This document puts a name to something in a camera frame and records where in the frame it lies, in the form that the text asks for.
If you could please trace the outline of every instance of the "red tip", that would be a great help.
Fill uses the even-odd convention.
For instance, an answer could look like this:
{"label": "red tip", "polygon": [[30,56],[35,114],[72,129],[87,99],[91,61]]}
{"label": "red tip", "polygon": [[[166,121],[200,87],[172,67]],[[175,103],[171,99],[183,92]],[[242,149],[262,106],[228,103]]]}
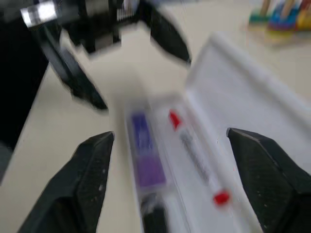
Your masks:
{"label": "red tip", "polygon": [[179,116],[177,115],[177,113],[174,112],[174,110],[170,110],[170,115],[169,115],[172,125],[174,127],[174,130],[176,130],[178,128],[179,125],[182,124],[181,119],[179,118]]}
{"label": "red tip", "polygon": [[214,196],[214,202],[217,205],[224,205],[228,202],[229,199],[230,199],[230,196],[226,191],[220,192],[219,194]]}

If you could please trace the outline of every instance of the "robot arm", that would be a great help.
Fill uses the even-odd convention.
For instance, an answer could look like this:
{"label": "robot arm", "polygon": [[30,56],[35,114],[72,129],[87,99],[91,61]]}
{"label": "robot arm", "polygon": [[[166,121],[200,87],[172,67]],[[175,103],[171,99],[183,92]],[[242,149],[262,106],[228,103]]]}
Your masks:
{"label": "robot arm", "polygon": [[22,9],[11,7],[4,19],[23,17],[61,82],[71,94],[105,110],[107,106],[70,52],[59,45],[62,29],[68,31],[75,46],[82,45],[89,54],[121,41],[119,30],[143,22],[151,37],[167,53],[191,63],[184,39],[178,30],[150,2],[141,0],[28,0]]}

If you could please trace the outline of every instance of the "purple label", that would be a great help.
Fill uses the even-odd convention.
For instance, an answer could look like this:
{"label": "purple label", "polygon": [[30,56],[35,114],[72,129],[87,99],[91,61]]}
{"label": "purple label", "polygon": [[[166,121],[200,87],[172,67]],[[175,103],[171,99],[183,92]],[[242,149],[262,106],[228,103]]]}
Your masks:
{"label": "purple label", "polygon": [[136,163],[138,183],[141,188],[165,184],[166,178],[158,156],[140,157]]}
{"label": "purple label", "polygon": [[132,115],[132,123],[134,128],[134,140],[136,148],[139,152],[148,152],[153,149],[153,143],[150,137],[147,119],[144,113],[136,113]]}

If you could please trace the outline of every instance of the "white table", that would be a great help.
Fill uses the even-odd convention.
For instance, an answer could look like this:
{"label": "white table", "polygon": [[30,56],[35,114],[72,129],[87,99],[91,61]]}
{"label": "white table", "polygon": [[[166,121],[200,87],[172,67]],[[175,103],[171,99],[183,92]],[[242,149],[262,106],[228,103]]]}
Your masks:
{"label": "white table", "polygon": [[[311,46],[272,51],[249,39],[240,27],[251,9],[249,5],[231,1],[166,7],[188,38],[194,62],[211,32],[226,31],[236,44],[310,100]],[[124,30],[121,48],[110,49],[92,60],[82,50],[75,53],[105,98],[109,113],[100,114],[72,101],[51,67],[47,69],[0,187],[1,232],[15,233],[49,179],[70,159],[78,144],[106,131],[114,131],[116,140],[97,232],[139,232],[126,155],[122,104],[128,98],[145,93],[182,92],[187,70],[178,62],[166,59],[150,43],[143,29],[132,30]]]}

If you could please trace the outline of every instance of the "colorful toy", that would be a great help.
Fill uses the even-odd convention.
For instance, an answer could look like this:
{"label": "colorful toy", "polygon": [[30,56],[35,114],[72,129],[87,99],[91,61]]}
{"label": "colorful toy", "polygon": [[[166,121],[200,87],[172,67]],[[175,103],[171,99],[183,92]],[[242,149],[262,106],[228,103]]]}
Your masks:
{"label": "colorful toy", "polygon": [[285,0],[269,13],[271,0],[251,13],[248,31],[271,45],[311,38],[311,0]]}
{"label": "colorful toy", "polygon": [[271,17],[271,15],[268,14],[270,2],[271,0],[264,0],[261,9],[252,12],[249,17],[249,22],[254,24],[268,22]]}

